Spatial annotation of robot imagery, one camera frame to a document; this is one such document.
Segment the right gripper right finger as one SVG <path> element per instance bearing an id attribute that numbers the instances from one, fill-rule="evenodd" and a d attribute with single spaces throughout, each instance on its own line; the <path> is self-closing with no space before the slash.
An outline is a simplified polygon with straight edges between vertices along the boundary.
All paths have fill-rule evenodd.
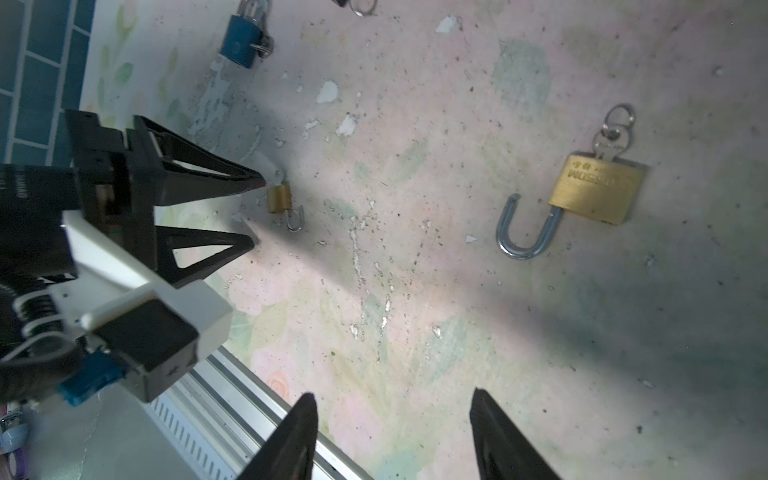
<path id="1" fill-rule="evenodd" d="M 560 479 L 486 390 L 474 390 L 469 417 L 481 479 Z"/>

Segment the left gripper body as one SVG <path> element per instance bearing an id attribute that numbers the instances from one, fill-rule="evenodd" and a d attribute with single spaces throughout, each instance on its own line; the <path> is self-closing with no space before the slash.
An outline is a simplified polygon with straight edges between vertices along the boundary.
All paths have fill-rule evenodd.
<path id="1" fill-rule="evenodd" d="M 65 121 L 84 218 L 155 270 L 155 189 L 141 132 L 104 127 L 97 114 L 86 111 L 67 110 Z"/>

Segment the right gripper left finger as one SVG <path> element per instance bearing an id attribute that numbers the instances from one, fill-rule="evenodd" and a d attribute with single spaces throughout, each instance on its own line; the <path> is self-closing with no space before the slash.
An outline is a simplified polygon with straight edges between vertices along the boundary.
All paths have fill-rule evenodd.
<path id="1" fill-rule="evenodd" d="M 304 393 L 237 479 L 310 479 L 317 437 L 317 403 Z"/>

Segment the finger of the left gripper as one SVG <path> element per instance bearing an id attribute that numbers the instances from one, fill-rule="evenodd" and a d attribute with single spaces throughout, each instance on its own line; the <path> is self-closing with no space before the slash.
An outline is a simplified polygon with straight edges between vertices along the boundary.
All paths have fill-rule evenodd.
<path id="1" fill-rule="evenodd" d="M 140 168 L 149 175 L 156 206 L 234 196 L 267 185 L 251 168 L 219 157 L 147 117 L 134 117 Z"/>
<path id="2" fill-rule="evenodd" d="M 156 272 L 174 287 L 204 280 L 250 252 L 254 240 L 244 234 L 157 226 Z M 177 253 L 193 252 L 196 260 L 181 266 Z"/>

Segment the small brass padlock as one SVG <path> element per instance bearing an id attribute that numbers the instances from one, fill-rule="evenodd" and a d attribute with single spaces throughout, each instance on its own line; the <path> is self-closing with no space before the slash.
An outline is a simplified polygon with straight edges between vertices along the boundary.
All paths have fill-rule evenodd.
<path id="1" fill-rule="evenodd" d="M 282 215 L 290 232 L 301 231 L 305 225 L 304 210 L 302 206 L 293 205 L 292 191 L 283 169 L 259 151 L 254 154 L 254 166 L 267 184 L 268 212 L 272 215 Z"/>

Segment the blue padlock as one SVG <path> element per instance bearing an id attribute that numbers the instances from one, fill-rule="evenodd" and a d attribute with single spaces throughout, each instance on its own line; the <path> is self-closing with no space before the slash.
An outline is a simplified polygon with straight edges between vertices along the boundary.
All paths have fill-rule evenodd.
<path id="1" fill-rule="evenodd" d="M 273 38 L 267 33 L 270 2 L 242 0 L 229 19 L 219 53 L 234 64 L 250 69 L 257 59 L 271 55 Z"/>

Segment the black padlock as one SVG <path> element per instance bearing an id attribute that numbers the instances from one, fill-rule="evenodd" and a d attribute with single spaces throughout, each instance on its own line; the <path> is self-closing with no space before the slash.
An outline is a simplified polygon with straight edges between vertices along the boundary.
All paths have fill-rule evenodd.
<path id="1" fill-rule="evenodd" d="M 361 18 L 372 16 L 378 4 L 377 0 L 332 0 L 332 2 L 340 8 L 349 8 Z"/>

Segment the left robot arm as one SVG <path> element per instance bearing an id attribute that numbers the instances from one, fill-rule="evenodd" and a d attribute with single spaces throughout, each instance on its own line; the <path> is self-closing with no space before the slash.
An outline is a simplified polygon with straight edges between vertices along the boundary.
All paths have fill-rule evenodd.
<path id="1" fill-rule="evenodd" d="M 156 209 L 266 182 L 143 116 L 65 119 L 70 166 L 1 168 L 1 398 L 76 406 L 118 382 L 149 403 L 226 341 L 232 310 L 206 280 L 254 246 Z"/>

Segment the large brass padlock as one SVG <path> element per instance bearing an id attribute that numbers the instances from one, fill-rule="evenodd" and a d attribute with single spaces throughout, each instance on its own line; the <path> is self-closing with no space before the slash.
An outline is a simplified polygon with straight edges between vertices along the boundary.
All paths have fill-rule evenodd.
<path id="1" fill-rule="evenodd" d="M 633 105 L 615 105 L 594 135 L 592 151 L 574 152 L 567 157 L 548 201 L 548 216 L 529 247 L 518 246 L 510 238 L 510 225 L 521 195 L 509 196 L 496 227 L 500 250 L 514 260 L 529 260 L 542 254 L 566 213 L 613 226 L 623 224 L 649 170 L 648 166 L 623 157 L 632 146 L 635 122 Z"/>

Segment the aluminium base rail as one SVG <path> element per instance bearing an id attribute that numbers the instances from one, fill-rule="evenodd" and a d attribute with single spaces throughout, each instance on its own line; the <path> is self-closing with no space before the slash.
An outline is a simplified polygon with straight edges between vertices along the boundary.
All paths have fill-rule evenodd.
<path id="1" fill-rule="evenodd" d="M 237 479 L 296 402 L 288 404 L 229 351 L 219 348 L 145 410 L 195 478 Z M 310 479 L 368 478 L 320 432 L 318 404 L 317 410 Z"/>

